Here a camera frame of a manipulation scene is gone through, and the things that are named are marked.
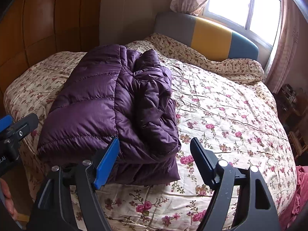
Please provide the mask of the person's hand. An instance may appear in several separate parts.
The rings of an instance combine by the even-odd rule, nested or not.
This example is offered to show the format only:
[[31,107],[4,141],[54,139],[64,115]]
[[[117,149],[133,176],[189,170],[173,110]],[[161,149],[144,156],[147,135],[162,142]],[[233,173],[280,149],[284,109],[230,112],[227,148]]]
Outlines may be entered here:
[[5,199],[5,207],[8,210],[8,212],[10,213],[13,220],[17,221],[18,212],[14,207],[14,202],[13,202],[13,199],[12,199],[12,194],[10,193],[9,186],[8,186],[7,182],[5,182],[3,179],[0,179],[0,181],[1,181],[1,190],[3,192],[4,199]]

